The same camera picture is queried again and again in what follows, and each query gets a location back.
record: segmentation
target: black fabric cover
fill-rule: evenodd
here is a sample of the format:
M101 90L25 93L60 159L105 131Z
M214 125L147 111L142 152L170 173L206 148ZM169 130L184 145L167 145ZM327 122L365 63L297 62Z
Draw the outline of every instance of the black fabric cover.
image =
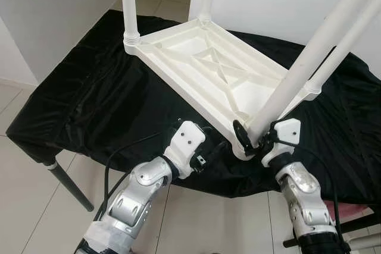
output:
M142 35L178 23L138 17ZM7 135L36 162L51 164L68 149L105 163L117 148L157 131L177 118L210 126L139 58L124 52L123 16L110 10L35 90ZM234 35L289 68L303 46L264 36ZM381 82L355 55L348 55L312 102L289 117L302 122L301 145L318 152L335 175L339 200L381 203ZM163 152L169 134L124 150L111 164L127 171ZM208 153L222 141L212 130ZM299 150L295 156L321 183L324 198L332 188L321 164ZM227 143L200 175L175 183L221 196L247 196L277 190L274 175L259 160L236 159Z

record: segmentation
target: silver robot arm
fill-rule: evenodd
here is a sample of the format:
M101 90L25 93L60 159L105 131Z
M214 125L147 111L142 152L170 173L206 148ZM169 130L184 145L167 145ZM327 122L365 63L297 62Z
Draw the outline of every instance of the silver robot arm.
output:
M205 164L196 154L204 141L204 132L193 122L184 121L163 156L134 167L127 187L116 196L102 219L91 223L84 235L87 245L76 254L130 253L158 191L173 178L188 177L193 171L192 158L200 167Z
M235 131L245 153L262 158L263 166L273 170L303 254L345 253L348 246L338 236L321 198L319 182L292 156L294 146L291 145L299 144L300 126L300 121L293 118L273 122L256 149L238 122Z

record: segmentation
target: black cable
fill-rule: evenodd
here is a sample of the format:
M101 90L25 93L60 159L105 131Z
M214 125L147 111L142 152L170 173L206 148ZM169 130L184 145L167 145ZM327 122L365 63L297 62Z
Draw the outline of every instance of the black cable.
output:
M332 185L333 208L335 210L336 231L338 232L338 237L339 237L339 240L340 240L340 243L341 243L341 245L343 247L344 252L349 254L348 249L346 249L346 247L345 247L345 242L344 242L343 235L342 235L342 232L341 232L341 225L340 225L340 218L339 218L339 201L338 201L338 193L337 193L337 189L336 189L336 184L335 184L335 181L333 180L333 176L332 176L332 173L331 173L329 167L324 162L324 160L321 159L320 156L317 155L311 149L308 149L308 148L305 148L305 147L302 147L300 145L293 144L293 143L290 143L290 142L282 141L282 140L279 140L279 139L276 139L275 142L281 143L281 144L284 144L284 145L288 145L288 146L291 146L291 147L295 147L295 148L298 148L300 150L303 150L304 152L310 153L313 157L317 158L318 161L320 161L320 163L324 166L324 169L326 170L326 172L328 174L328 177L329 177L329 180L330 180L331 185Z
M110 170L110 164L111 164L111 160L113 159L113 157L114 157L116 154L118 154L120 151L122 151L123 149L128 148L128 147L131 147L131 146L133 146L133 145L135 145L135 144L138 144L138 143L143 142L143 141L145 141L145 140L151 139L151 138L153 138L153 137L156 137L156 136L160 135L161 133L162 133L162 131L161 131L161 132L156 132L156 133L154 133L154 134L152 134L152 135L146 136L146 137L141 138L141 139L139 139L139 140L137 140L137 141L134 141L134 142L132 142L132 143L126 144L126 145L124 145L124 146L122 146L122 147L116 149L116 150L115 150L115 151L108 157L107 162L106 162L106 164L105 164L104 197L103 197L103 203L102 203L102 212L101 212L101 216L102 216L103 214L105 214L106 211L107 211L107 202L108 202L108 173L109 173L109 170Z
M126 172L125 174L123 174L123 176L121 176L121 178L119 179L118 182L116 182L116 184L114 185L114 187L110 190L110 192L108 193L107 195L107 200L110 199L110 197L113 195L113 193L116 191L116 189L118 188L118 186L122 183L122 181L124 181L124 179L129 175L130 171ZM98 211L96 212L96 215L93 219L93 221L97 221L100 219L101 217L101 214L102 214L102 211L103 211L103 202L101 203L101 205L99 206L98 208Z

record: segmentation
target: table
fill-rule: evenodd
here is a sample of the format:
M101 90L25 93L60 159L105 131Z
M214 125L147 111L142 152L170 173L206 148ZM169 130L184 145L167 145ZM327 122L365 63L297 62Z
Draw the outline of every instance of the table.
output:
M138 17L142 35L178 23ZM91 210L93 206L57 164L63 149L105 164L120 146L169 130L179 117L211 126L189 104L135 56L125 53L122 12L109 10L33 92L7 130L8 137L38 163L43 163ZM270 37L232 32L285 68L303 46ZM349 54L323 86L321 95L303 102L288 117L302 122L301 145L317 151L331 168L341 202L381 205L381 81ZM162 154L170 131L123 150L111 168L128 171ZM206 158L224 137L212 128L204 146ZM323 166L295 151L332 198ZM174 184L220 196L248 196L279 190L260 160L236 159L229 143L213 153L213 163Z

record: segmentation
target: metal table leg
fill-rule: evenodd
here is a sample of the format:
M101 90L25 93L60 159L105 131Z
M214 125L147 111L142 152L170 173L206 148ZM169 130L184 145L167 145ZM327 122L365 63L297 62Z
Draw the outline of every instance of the metal table leg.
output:
M52 165L46 166L47 169L63 184L66 189L86 208L87 211L93 211L94 206L77 187L75 182L68 176L64 169L55 161Z

